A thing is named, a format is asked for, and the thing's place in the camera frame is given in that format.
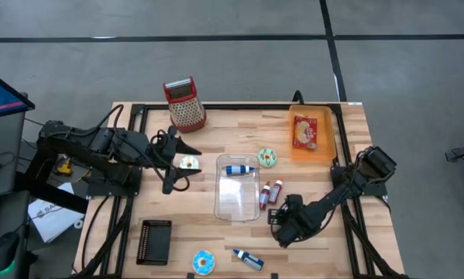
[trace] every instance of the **wooden table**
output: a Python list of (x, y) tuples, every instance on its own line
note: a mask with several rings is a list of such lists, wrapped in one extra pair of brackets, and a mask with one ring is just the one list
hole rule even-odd
[[(130, 107), (135, 103), (123, 104), (125, 109), (120, 117), (119, 127), (127, 127)], [(369, 128), (362, 105), (342, 103), (341, 108), (353, 159), (359, 150), (372, 144)], [(181, 135), (185, 143), (203, 153), (199, 157), (202, 173), (190, 177), (191, 187), (188, 191), (174, 191), (171, 195), (163, 195), (161, 181), (154, 171), (144, 170), (140, 192), (133, 205), (122, 276), (186, 277), (188, 272), (194, 272), (191, 261), (196, 252), (208, 250), (215, 255), (216, 260), (211, 277), (270, 277), (271, 273), (278, 273), (280, 278), (352, 277), (339, 208), (322, 233), (303, 243), (293, 243), (287, 249), (280, 248), (271, 237), (270, 227), (266, 222), (267, 213), (262, 213), (257, 220), (250, 222), (227, 222), (214, 216), (215, 161), (224, 153), (257, 154), (265, 147), (274, 149), (279, 157), (277, 165), (270, 169), (261, 168), (259, 177), (261, 184), (275, 181), (280, 176), (284, 178), (284, 188), (279, 200), (284, 200), (288, 194), (302, 194), (305, 203), (318, 200), (332, 190), (332, 182), (329, 165), (290, 161), (287, 110), (208, 110), (207, 113), (208, 121), (203, 129)], [(156, 134), (158, 129), (166, 130), (171, 124), (167, 110), (150, 111), (148, 117), (146, 135), (149, 137)], [(335, 116), (334, 130), (337, 150), (342, 150)], [(180, 157), (176, 157), (175, 163), (178, 164), (179, 160)], [(181, 187), (183, 183), (182, 179), (177, 186)], [(112, 199), (106, 202), (95, 220), (86, 249), (87, 259), (91, 259), (105, 241)], [(88, 206), (74, 264), (78, 270), (81, 266), (85, 233), (101, 200), (102, 198), (95, 198)], [(388, 264), (395, 271), (403, 273), (388, 209), (375, 198), (363, 197), (361, 202), (369, 239)], [(136, 265), (139, 234), (144, 219), (173, 222), (170, 260), (166, 266)], [(356, 237), (355, 239), (361, 272), (365, 273), (362, 249)], [(115, 269), (118, 247), (118, 243), (113, 245), (109, 273)], [(255, 272), (239, 262), (232, 249), (246, 250), (264, 260), (263, 270)]]

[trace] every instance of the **gray floor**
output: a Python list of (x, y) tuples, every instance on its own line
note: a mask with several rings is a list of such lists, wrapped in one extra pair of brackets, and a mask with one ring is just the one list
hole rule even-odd
[[(334, 33), (464, 33), (464, 1), (328, 0)], [(323, 33), (318, 1), (0, 0), (0, 37)], [(407, 274), (464, 278), (464, 40), (337, 42), (349, 101), (398, 162), (389, 182)], [(203, 101), (336, 101), (325, 41), (0, 44), (0, 77), (27, 91), (37, 121), (94, 124), (111, 102), (162, 101), (193, 75)], [(38, 127), (26, 123), (24, 137)], [(39, 250), (32, 276), (65, 276), (78, 231)]]

